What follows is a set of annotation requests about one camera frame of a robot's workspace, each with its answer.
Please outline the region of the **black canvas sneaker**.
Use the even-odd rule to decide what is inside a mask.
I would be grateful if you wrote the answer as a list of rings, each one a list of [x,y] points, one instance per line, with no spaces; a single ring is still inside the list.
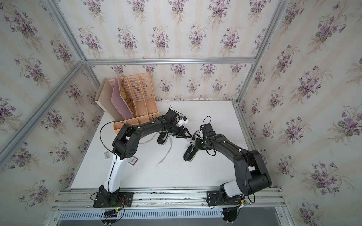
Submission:
[[[199,149],[197,148],[197,139],[198,138],[199,138],[199,134],[196,131],[193,134],[191,141],[189,143],[189,146],[183,155],[183,159],[185,162],[191,162],[194,159],[197,152],[199,151]]]
[[[147,141],[144,141],[144,142],[140,142],[140,144],[147,144],[147,143],[151,142],[151,141],[155,138],[155,136],[156,136],[157,134],[158,134],[158,135],[161,135],[161,133],[162,133],[162,132],[155,133],[155,134],[152,136],[151,139],[149,139],[149,140],[147,140]],[[169,134],[169,133],[166,133],[166,135],[165,135],[163,138],[161,138],[161,144],[160,144],[160,145],[164,145],[164,144],[167,143],[167,141],[170,141],[170,142],[169,142],[169,143],[170,143],[170,147],[169,147],[167,153],[165,154],[165,156],[157,163],[157,165],[160,165],[160,164],[167,158],[167,156],[169,155],[169,153],[170,153],[170,151],[171,151],[173,142],[172,142],[172,139],[169,138],[169,137],[170,137],[170,134]]]

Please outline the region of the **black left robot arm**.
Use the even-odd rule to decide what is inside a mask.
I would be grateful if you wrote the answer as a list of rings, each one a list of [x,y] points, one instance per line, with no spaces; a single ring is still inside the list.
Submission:
[[[127,160],[134,156],[143,137],[157,132],[165,132],[175,138],[187,139],[192,137],[186,127],[165,115],[141,125],[124,124],[112,143],[111,153],[114,157],[106,181],[99,187],[98,201],[102,200],[109,206],[117,204],[120,180]]]

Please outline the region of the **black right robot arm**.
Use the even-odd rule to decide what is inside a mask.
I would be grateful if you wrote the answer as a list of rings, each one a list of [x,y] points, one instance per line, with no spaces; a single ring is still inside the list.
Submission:
[[[229,141],[224,135],[195,140],[198,150],[214,150],[226,156],[234,165],[235,179],[221,185],[228,197],[250,196],[272,185],[272,180],[261,154],[246,150]]]

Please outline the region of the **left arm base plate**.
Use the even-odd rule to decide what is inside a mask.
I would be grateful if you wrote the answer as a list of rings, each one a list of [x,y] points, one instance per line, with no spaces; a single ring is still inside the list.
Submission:
[[[116,208],[131,207],[133,201],[133,192],[98,192],[93,202],[93,208]]]

